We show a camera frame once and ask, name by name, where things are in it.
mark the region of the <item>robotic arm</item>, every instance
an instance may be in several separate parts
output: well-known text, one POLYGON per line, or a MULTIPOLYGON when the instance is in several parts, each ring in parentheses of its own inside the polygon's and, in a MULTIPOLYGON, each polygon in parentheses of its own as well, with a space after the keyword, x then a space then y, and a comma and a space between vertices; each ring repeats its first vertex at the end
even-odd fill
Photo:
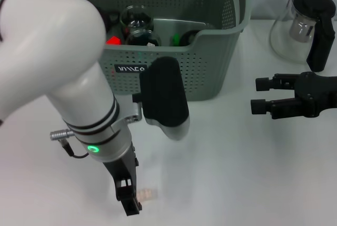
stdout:
POLYGON ((46 95, 69 127, 53 139, 67 146, 66 138, 76 136, 106 166, 117 199, 133 215, 142 207, 127 125, 141 120, 142 106, 147 123, 179 140, 189 129, 189 110, 171 57, 140 74, 140 94, 115 96, 97 62, 104 44, 104 23, 86 0, 0 0, 0 120, 46 95))
POLYGON ((271 113, 272 119, 305 116, 318 117, 326 109, 337 108, 337 77, 322 77, 313 72, 275 74, 257 78, 256 90, 294 90, 294 98, 284 100, 252 100, 252 114, 271 113))

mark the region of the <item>cable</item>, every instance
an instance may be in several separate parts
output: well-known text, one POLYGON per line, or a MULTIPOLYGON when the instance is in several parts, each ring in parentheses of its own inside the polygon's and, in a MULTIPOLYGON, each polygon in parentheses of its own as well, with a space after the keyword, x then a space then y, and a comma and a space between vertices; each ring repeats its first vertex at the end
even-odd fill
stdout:
POLYGON ((68 143, 68 140, 66 138, 60 139, 59 143, 61 144, 62 148, 68 153, 68 155, 72 156, 75 159, 83 159, 83 158, 85 158, 86 156, 89 155, 89 153, 86 153, 82 156, 76 156, 74 154, 74 151, 73 151, 72 147, 70 146, 70 144, 68 143))
POLYGON ((76 158, 76 159, 83 159, 83 158, 85 158, 86 156, 88 156, 89 155, 89 153, 86 153, 86 154, 84 154, 84 155, 82 155, 82 156, 76 156, 76 155, 73 155, 73 158, 76 158))

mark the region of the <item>green object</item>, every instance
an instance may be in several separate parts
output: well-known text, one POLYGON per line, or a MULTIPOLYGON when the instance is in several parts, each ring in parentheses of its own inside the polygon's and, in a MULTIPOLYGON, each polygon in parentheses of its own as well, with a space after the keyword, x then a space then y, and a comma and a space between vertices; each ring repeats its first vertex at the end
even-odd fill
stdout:
POLYGON ((100 151, 99 148, 97 148, 96 146, 90 145, 87 148, 88 148, 88 150, 90 150, 91 152, 94 152, 94 153, 97 153, 98 151, 100 151))
POLYGON ((179 47, 180 36, 179 34, 175 34, 172 38, 173 46, 179 47))

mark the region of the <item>red object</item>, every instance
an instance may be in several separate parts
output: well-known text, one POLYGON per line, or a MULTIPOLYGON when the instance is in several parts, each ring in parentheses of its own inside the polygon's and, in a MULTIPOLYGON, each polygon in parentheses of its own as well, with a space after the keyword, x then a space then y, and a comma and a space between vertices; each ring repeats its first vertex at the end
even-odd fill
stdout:
POLYGON ((116 36, 111 37, 109 40, 107 40, 106 44, 111 44, 111 45, 121 45, 122 41, 116 36))

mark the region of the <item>green indicator light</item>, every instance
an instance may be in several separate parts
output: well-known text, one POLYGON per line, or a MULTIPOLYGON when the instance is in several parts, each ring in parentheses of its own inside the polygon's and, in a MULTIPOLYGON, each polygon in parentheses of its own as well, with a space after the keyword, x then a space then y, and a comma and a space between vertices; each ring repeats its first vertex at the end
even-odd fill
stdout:
POLYGON ((98 151, 100 151, 99 148, 97 148, 95 146, 91 146, 91 145, 88 146, 88 150, 90 150, 90 151, 92 151, 94 153, 97 153, 98 151))

